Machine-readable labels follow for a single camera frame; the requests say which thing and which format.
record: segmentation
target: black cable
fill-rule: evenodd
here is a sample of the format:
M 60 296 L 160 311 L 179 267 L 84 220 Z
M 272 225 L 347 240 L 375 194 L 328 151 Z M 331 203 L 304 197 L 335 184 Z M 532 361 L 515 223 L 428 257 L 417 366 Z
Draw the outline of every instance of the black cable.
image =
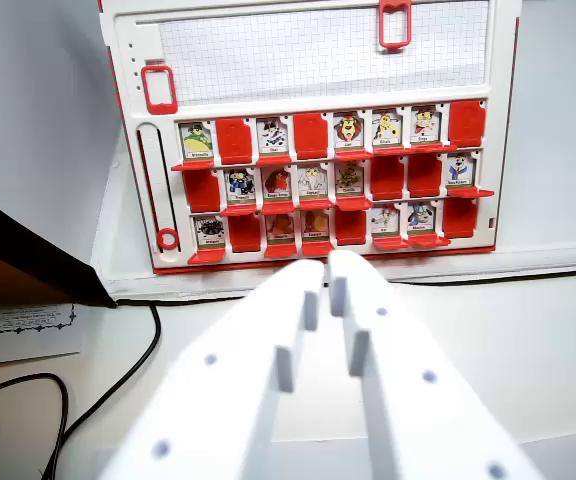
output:
M 66 422 L 68 420 L 68 389 L 66 388 L 66 384 L 63 382 L 61 378 L 59 378 L 54 373 L 33 373 L 31 375 L 23 375 L 21 377 L 13 378 L 10 380 L 6 380 L 5 382 L 0 383 L 0 390 L 10 387 L 12 385 L 17 385 L 23 382 L 29 382 L 31 380 L 52 380 L 54 381 L 59 390 L 61 392 L 61 421 L 59 422 L 59 431 L 57 432 L 57 440 L 55 442 L 55 448 L 52 451 L 52 454 L 59 454 L 58 452 L 61 450 L 61 446 L 64 442 L 64 430 L 66 428 Z M 49 479 L 55 478 L 55 471 L 57 468 L 57 463 L 53 463 L 50 467 L 50 477 Z
M 101 407 L 106 400 L 108 400 L 117 390 L 119 390 L 124 383 L 128 381 L 130 377 L 134 375 L 134 373 L 139 370 L 139 368 L 144 364 L 144 362 L 148 359 L 148 357 L 152 354 L 155 350 L 155 347 L 159 343 L 159 338 L 161 337 L 161 319 L 159 318 L 159 312 L 157 312 L 157 307 L 154 304 L 150 304 L 150 311 L 152 313 L 153 319 L 155 321 L 155 335 L 150 342 L 150 345 L 141 356 L 139 360 L 132 366 L 130 370 L 126 372 L 126 374 L 121 377 L 112 387 L 104 393 L 99 400 L 97 400 L 92 407 L 86 410 L 81 417 L 79 417 L 75 422 L 66 428 L 66 423 L 68 421 L 68 389 L 64 384 L 63 380 L 59 378 L 54 373 L 33 373 L 31 375 L 23 375 L 21 377 L 13 378 L 10 380 L 6 380 L 5 382 L 0 383 L 0 390 L 10 387 L 12 385 L 17 385 L 18 383 L 28 382 L 30 380 L 40 380 L 40 379 L 50 379 L 53 380 L 58 386 L 59 390 L 61 391 L 61 421 L 59 422 L 59 431 L 57 433 L 57 441 L 55 442 L 55 448 L 50 455 L 50 460 L 46 465 L 46 469 L 42 474 L 42 480 L 55 480 L 56 470 L 57 470 L 57 459 L 59 458 L 59 454 L 61 453 L 61 449 L 66 443 L 66 441 L 70 438 L 70 436 L 79 428 L 88 418 L 90 418 L 99 407 Z
M 90 418 L 93 413 L 99 410 L 99 407 L 101 407 L 104 404 L 104 402 L 106 402 L 106 400 L 108 400 L 117 390 L 119 390 L 122 387 L 122 385 L 126 383 L 128 379 L 130 379 L 130 377 L 132 377 L 137 370 L 139 370 L 139 368 L 148 359 L 150 354 L 155 350 L 155 347 L 159 343 L 159 338 L 161 337 L 161 319 L 159 318 L 159 312 L 157 311 L 157 307 L 152 303 L 149 305 L 149 307 L 150 311 L 152 312 L 153 319 L 155 320 L 155 335 L 153 336 L 152 342 L 150 342 L 150 345 L 148 346 L 144 354 L 141 356 L 139 360 L 137 360 L 137 362 L 132 366 L 132 368 L 128 370 L 126 374 L 123 377 L 121 377 L 112 387 L 110 387 L 108 391 L 106 391 L 106 393 L 104 393 L 99 398 L 99 400 L 97 400 L 94 403 L 92 407 L 86 410 L 81 415 L 81 417 L 75 420 L 74 423 L 70 427 L 68 427 L 68 430 L 66 430 L 66 433 L 64 433 L 64 438 L 63 441 L 61 442 L 61 445 L 59 446 L 59 450 L 53 451 L 52 455 L 50 456 L 50 460 L 48 461 L 46 470 L 44 471 L 44 474 L 41 477 L 42 480 L 54 480 L 54 477 L 52 477 L 52 479 L 51 477 L 47 477 L 46 473 L 48 471 L 52 471 L 55 469 L 56 464 L 55 458 L 59 456 L 63 444 L 66 443 L 66 441 L 75 432 L 75 430 L 77 430 L 81 426 L 82 423 L 88 420 L 88 418 Z

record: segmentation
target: cartoon character picture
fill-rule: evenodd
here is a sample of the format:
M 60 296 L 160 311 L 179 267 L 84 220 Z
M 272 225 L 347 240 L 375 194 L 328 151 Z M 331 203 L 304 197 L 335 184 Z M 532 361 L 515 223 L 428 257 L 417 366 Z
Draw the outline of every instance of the cartoon character picture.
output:
M 470 153 L 457 153 L 448 156 L 446 188 L 470 187 L 473 185 L 474 161 Z
M 264 172 L 264 199 L 285 200 L 290 198 L 290 173 L 283 168 Z
M 336 168 L 336 194 L 352 196 L 364 192 L 364 170 L 355 163 L 339 165 Z
M 370 213 L 373 237 L 399 235 L 399 210 L 394 205 L 372 208 Z
M 411 143 L 427 143 L 439 140 L 440 113 L 434 107 L 413 107 Z
M 375 112 L 372 123 L 376 125 L 372 144 L 375 147 L 383 145 L 399 145 L 401 143 L 401 115 L 394 112 Z
M 228 203 L 254 203 L 255 183 L 252 174 L 246 170 L 226 170 Z
M 298 168 L 299 198 L 323 198 L 328 196 L 328 176 L 320 166 Z
M 364 144 L 361 135 L 362 120 L 351 114 L 335 115 L 335 148 L 356 149 Z
M 328 240 L 328 215 L 322 210 L 301 212 L 302 240 L 304 242 Z
M 225 247 L 224 224 L 215 217 L 195 218 L 198 248 Z
M 288 151 L 288 129 L 279 118 L 257 121 L 257 137 L 260 154 L 286 153 Z
M 266 216 L 266 236 L 269 244 L 292 243 L 295 241 L 295 227 L 290 215 Z
M 433 208 L 424 203 L 408 205 L 408 233 L 432 233 L 435 231 Z
M 184 158 L 212 158 L 210 132 L 201 123 L 179 125 L 179 133 L 183 139 Z

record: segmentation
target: red plastic frame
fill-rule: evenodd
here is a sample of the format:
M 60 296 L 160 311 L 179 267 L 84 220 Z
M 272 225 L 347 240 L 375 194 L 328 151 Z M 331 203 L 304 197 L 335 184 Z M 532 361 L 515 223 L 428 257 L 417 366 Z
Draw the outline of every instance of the red plastic frame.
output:
M 450 104 L 448 138 L 457 147 L 479 147 L 486 128 L 486 109 L 479 100 L 460 100 Z
M 293 115 L 293 124 L 297 159 L 328 156 L 328 122 L 321 118 L 321 113 L 296 113 Z
M 164 235 L 172 235 L 175 241 L 173 243 L 166 243 Z M 179 246 L 179 235 L 174 228 L 162 228 L 157 232 L 157 245 L 163 250 L 174 250 Z
M 230 243 L 234 253 L 258 252 L 261 250 L 261 222 L 255 215 L 228 219 Z
M 405 10 L 408 28 L 406 29 L 407 37 L 403 42 L 386 43 L 384 40 L 384 13 L 394 12 L 396 10 Z M 410 18 L 412 17 L 412 2 L 411 0 L 379 0 L 379 43 L 382 47 L 388 50 L 396 50 L 405 47 L 410 43 L 412 38 L 412 25 Z
M 168 85 L 170 86 L 171 103 L 153 104 L 150 102 L 150 93 L 148 92 L 148 72 L 166 72 L 168 74 Z M 153 115 L 170 115 L 177 113 L 177 93 L 175 92 L 175 79 L 173 78 L 172 69 L 167 65 L 146 65 L 141 69 L 141 81 L 144 84 L 144 96 L 146 97 L 146 107 L 148 112 Z
M 223 165 L 252 163 L 252 137 L 250 125 L 243 118 L 220 118 L 217 142 Z

